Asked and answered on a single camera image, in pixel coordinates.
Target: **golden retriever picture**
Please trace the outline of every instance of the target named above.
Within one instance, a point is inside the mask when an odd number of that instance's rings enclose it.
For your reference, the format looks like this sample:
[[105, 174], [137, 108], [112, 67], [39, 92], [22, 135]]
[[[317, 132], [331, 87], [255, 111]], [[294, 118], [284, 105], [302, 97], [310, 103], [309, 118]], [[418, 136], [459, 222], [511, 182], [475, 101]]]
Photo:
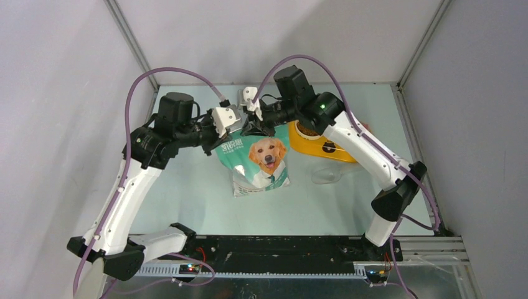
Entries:
[[275, 182], [285, 168], [285, 156], [286, 146], [278, 138], [263, 138], [252, 144], [249, 160], [260, 167], [252, 184], [261, 188]]

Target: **dog face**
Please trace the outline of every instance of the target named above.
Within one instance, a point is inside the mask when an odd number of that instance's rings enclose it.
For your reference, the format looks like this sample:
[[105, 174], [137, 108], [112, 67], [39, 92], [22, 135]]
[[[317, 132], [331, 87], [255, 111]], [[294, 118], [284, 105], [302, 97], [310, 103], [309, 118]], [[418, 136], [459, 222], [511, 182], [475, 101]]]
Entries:
[[263, 138], [252, 144], [249, 151], [249, 160], [268, 174], [273, 174], [285, 156], [286, 147], [277, 138]]

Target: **white wall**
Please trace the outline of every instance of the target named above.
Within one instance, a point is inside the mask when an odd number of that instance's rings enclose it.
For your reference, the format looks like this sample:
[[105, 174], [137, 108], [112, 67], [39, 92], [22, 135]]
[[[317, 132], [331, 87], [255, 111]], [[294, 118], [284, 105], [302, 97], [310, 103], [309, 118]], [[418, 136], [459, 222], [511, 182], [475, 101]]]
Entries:
[[141, 71], [103, 1], [1, 1], [0, 40], [0, 297], [71, 298], [66, 243], [108, 195]]
[[[399, 79], [440, 0], [120, 1], [152, 67], [215, 83], [260, 82], [282, 58], [309, 54], [344, 82]], [[330, 82], [295, 61], [312, 82]], [[197, 83], [159, 74], [161, 84]]]
[[526, 298], [528, 2], [453, 1], [405, 86], [485, 298]]

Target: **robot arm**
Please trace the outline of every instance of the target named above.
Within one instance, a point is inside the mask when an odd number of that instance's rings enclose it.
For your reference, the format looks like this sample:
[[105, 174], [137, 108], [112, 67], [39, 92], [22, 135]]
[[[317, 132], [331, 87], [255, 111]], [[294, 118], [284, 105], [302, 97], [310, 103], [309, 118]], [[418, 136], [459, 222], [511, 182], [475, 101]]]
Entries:
[[[174, 224], [162, 232], [145, 235], [129, 236], [129, 232], [145, 195], [180, 148], [201, 146], [210, 156], [216, 146], [230, 139], [230, 131], [239, 128], [240, 115], [228, 101], [220, 103], [222, 107], [195, 118], [191, 116], [193, 105], [196, 103], [190, 95], [168, 93], [160, 100], [158, 114], [131, 133], [131, 161], [124, 187], [113, 207], [107, 211], [125, 167], [123, 160], [120, 175], [101, 213], [86, 234], [70, 239], [69, 251], [82, 257], [95, 239], [88, 261], [103, 257], [106, 274], [127, 280], [143, 263], [182, 250], [190, 232], [183, 225]], [[102, 230], [94, 236], [97, 225], [107, 212], [109, 215]]]
[[[377, 247], [383, 246], [403, 210], [418, 192], [418, 186], [368, 142], [365, 136], [420, 180], [427, 171], [425, 165], [421, 162], [409, 164], [367, 130], [358, 133], [347, 119], [343, 102], [329, 92], [315, 94], [303, 71], [294, 65], [278, 71], [273, 79], [281, 94], [278, 102], [266, 105], [260, 100], [258, 107], [254, 108], [249, 95], [254, 95], [255, 91], [247, 90], [243, 93], [247, 97], [244, 110], [248, 118], [242, 135], [272, 136], [275, 134], [275, 126], [299, 120], [303, 127], [325, 136], [346, 150], [365, 167], [382, 189], [372, 201], [375, 216], [364, 237]], [[254, 111], [261, 111], [262, 116]]]

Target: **dog food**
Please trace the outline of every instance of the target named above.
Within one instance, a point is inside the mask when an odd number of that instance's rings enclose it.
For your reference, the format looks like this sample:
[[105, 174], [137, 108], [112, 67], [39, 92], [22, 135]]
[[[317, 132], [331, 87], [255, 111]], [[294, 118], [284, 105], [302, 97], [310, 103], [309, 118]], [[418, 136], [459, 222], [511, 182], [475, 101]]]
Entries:
[[290, 142], [286, 125], [275, 128], [274, 137], [240, 136], [216, 148], [220, 162], [233, 172], [235, 197], [290, 185], [284, 158]]

